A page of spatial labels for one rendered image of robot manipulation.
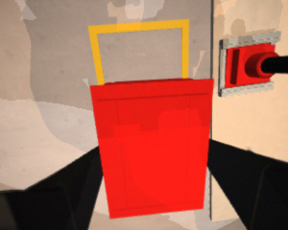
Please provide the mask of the yellow rectangular outline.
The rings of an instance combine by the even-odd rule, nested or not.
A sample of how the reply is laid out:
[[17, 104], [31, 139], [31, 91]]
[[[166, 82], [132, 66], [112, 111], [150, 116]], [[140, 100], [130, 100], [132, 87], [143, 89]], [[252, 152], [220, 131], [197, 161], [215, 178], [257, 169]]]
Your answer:
[[98, 43], [99, 34], [140, 32], [181, 28], [181, 77], [188, 78], [188, 20], [160, 21], [147, 23], [90, 26], [89, 35], [94, 57], [98, 85], [105, 84], [103, 67]]

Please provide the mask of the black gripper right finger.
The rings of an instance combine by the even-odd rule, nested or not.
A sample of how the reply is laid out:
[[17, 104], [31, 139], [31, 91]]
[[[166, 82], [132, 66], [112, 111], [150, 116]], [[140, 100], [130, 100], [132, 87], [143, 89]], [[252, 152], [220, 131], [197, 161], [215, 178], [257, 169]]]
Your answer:
[[247, 230], [288, 230], [288, 161], [209, 138], [206, 166]]

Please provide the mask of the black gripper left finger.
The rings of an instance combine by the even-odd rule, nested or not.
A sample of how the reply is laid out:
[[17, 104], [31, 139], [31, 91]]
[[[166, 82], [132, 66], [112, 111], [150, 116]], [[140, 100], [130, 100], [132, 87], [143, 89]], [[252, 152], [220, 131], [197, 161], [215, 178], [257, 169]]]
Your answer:
[[0, 230], [88, 230], [103, 176], [97, 146], [25, 190], [0, 191]]

